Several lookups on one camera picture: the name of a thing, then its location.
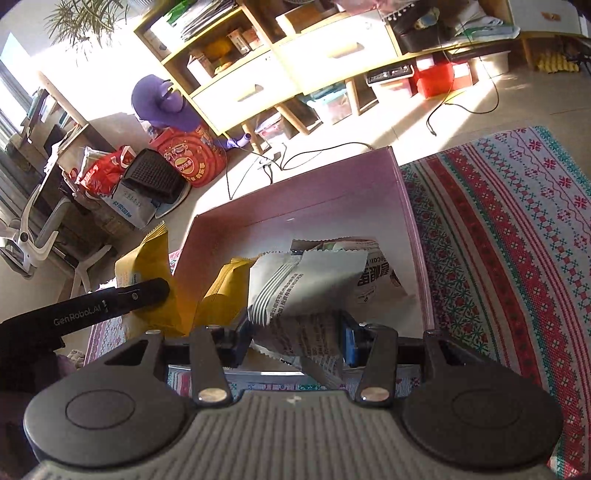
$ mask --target yellow snack bag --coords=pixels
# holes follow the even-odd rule
[[[176,285],[168,260],[168,229],[164,222],[152,230],[140,245],[115,263],[118,287],[128,287],[145,280],[163,278],[170,286],[164,304],[134,310],[123,316],[125,338],[141,335],[146,330],[162,330],[165,336],[188,335],[191,319],[183,322],[177,308]]]
[[[254,260],[232,258],[197,305],[193,326],[229,325],[248,305],[248,280]]]

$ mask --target black cable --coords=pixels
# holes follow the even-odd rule
[[[234,190],[234,193],[230,193],[230,180],[228,178],[228,154],[225,153],[225,157],[226,157],[226,185],[228,187],[228,198],[230,198],[230,200],[233,200],[234,199],[234,195],[236,195],[236,192],[240,188],[240,185],[242,185],[242,182],[246,178],[246,174],[251,170],[251,168],[254,166],[254,164],[258,161],[258,158],[255,158],[255,161],[252,162],[251,165],[248,167],[248,169],[246,170],[245,174],[242,176],[240,182],[238,183],[238,187],[236,187],[236,190]]]
[[[464,35],[466,35],[466,39],[468,40],[468,43],[470,44],[470,46],[474,46],[474,43],[472,42],[472,40],[470,40],[470,37],[466,34],[466,30],[464,29],[464,25],[462,24],[462,30],[464,32]],[[449,59],[449,57],[447,56],[447,51],[443,48],[443,43],[441,42],[441,38],[439,37],[439,32],[437,33],[437,39],[439,40],[439,47],[441,48],[441,51],[443,52],[443,55],[445,56],[446,60],[449,63],[452,63],[451,60]],[[474,115],[487,115],[488,113],[492,113],[494,112],[497,108],[499,108],[499,104],[501,103],[501,96],[499,95],[499,89],[496,86],[495,81],[492,79],[491,74],[488,73],[488,70],[486,69],[486,66],[484,65],[484,62],[482,61],[482,57],[478,56],[478,60],[482,63],[482,67],[484,68],[484,71],[486,72],[486,74],[488,75],[488,79],[492,82],[493,87],[495,88],[495,93],[496,93],[496,104],[493,108],[491,108],[490,110],[487,110],[486,112],[474,112],[472,110],[470,110],[469,108],[466,108],[463,105],[460,105],[459,103],[450,103],[447,101],[447,97],[449,96],[449,94],[452,92],[452,88],[453,88],[453,83],[455,81],[455,75],[452,75],[452,84],[449,87],[449,91],[447,92],[447,94],[445,95],[445,97],[443,98],[443,100],[441,101],[441,103],[439,105],[437,105],[437,107],[435,107],[435,110],[433,110],[429,116],[427,117],[427,121],[426,121],[426,125],[427,128],[429,129],[429,131],[431,132],[431,135],[434,135],[435,137],[437,136],[437,133],[435,132],[435,129],[431,126],[431,117],[433,116],[433,114],[435,112],[437,112],[437,110],[439,110],[443,105],[449,105],[449,106],[458,106],[462,109],[464,109],[466,112],[468,113],[472,113]],[[464,93],[465,90],[461,91],[460,93],[458,93],[457,95],[454,95],[452,98],[450,98],[449,100],[454,99],[457,96],[460,96],[462,93]]]
[[[236,195],[236,192],[238,191],[238,189],[240,188],[240,185],[242,185],[242,182],[244,181],[244,179],[246,178],[246,175],[248,174],[248,172],[251,170],[251,168],[256,164],[256,162],[258,161],[259,163],[261,162],[261,159],[265,159],[268,162],[273,162],[280,171],[289,171],[289,170],[293,170],[295,168],[301,167],[302,165],[305,165],[306,163],[308,163],[310,160],[314,160],[318,155],[315,155],[312,158],[309,158],[308,160],[306,160],[305,162],[295,166],[295,167],[290,167],[290,168],[286,168],[287,164],[293,160],[294,158],[298,157],[299,155],[303,155],[305,153],[320,153],[326,150],[332,150],[333,148],[339,148],[339,147],[344,147],[345,145],[363,145],[364,147],[370,149],[370,150],[375,150],[374,147],[372,147],[371,145],[367,144],[367,143],[363,143],[363,142],[345,142],[339,145],[335,145],[333,147],[327,147],[327,148],[321,148],[319,150],[310,150],[310,151],[305,151],[305,152],[300,152],[297,153],[295,155],[293,155],[292,157],[290,157],[285,163],[283,163],[283,160],[285,159],[285,154],[287,153],[287,146],[285,146],[285,151],[283,152],[283,155],[281,156],[279,162],[277,162],[277,160],[273,159],[273,158],[269,158],[266,157],[260,153],[256,153],[256,152],[252,152],[250,150],[247,150],[246,148],[242,148],[239,146],[236,146],[236,148],[240,149],[240,150],[244,150],[247,153],[254,153],[257,158],[251,163],[251,165],[248,167],[248,169],[246,170],[245,174],[242,176],[240,182],[238,183],[238,186],[236,187],[236,190],[234,190],[234,193],[230,193],[230,180],[228,177],[228,155],[226,154],[226,151],[224,150],[224,155],[226,157],[226,185],[228,187],[228,198],[230,198],[230,200],[233,200],[234,195]],[[274,179],[273,179],[273,169],[271,168],[270,164],[265,163],[262,166],[263,172],[265,173],[265,175],[267,175],[267,177],[269,178],[269,182],[270,184],[273,184]]]
[[[282,164],[282,165],[280,166],[280,168],[281,168],[281,171],[289,171],[289,170],[293,170],[294,168],[301,167],[302,165],[305,165],[305,164],[306,164],[306,163],[308,163],[310,160],[314,160],[314,159],[317,157],[317,155],[315,155],[314,157],[312,157],[312,158],[309,158],[309,159],[308,159],[308,160],[306,160],[305,162],[303,162],[303,163],[300,163],[300,164],[299,164],[298,166],[296,166],[296,167],[290,167],[290,168],[287,168],[287,164],[288,164],[288,163],[289,163],[291,160],[293,160],[293,159],[294,159],[294,158],[296,158],[296,157],[299,157],[300,155],[303,155],[304,153],[316,153],[316,152],[320,153],[320,152],[323,152],[323,151],[326,151],[326,150],[332,150],[333,148],[344,147],[345,145],[363,145],[364,147],[366,147],[366,148],[368,148],[368,149],[370,149],[370,150],[375,150],[375,148],[374,148],[374,147],[372,147],[371,145],[368,145],[367,143],[363,143],[363,142],[345,142],[345,143],[341,143],[340,145],[335,145],[334,147],[320,148],[320,149],[318,149],[318,150],[310,150],[310,151],[307,151],[307,152],[300,152],[300,153],[297,153],[297,154],[295,154],[294,156],[290,157],[290,158],[289,158],[289,159],[288,159],[288,160],[287,160],[287,161],[286,161],[284,164]]]

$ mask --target clear plastic bin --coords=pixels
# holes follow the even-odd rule
[[[306,105],[314,109],[322,123],[328,125],[334,125],[351,114],[351,104],[346,88],[329,92],[317,99],[307,100]]]
[[[379,103],[398,105],[413,96],[413,87],[408,79],[370,85]]]
[[[272,115],[255,128],[255,133],[270,144],[285,143],[294,135],[291,125],[280,113]]]

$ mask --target red patterned rug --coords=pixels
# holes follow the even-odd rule
[[[587,472],[591,183],[543,127],[402,171],[438,325],[549,391],[564,416],[550,466]]]

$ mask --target black basket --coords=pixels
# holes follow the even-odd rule
[[[174,203],[183,191],[185,179],[162,155],[144,148],[125,170],[121,183],[158,202]]]

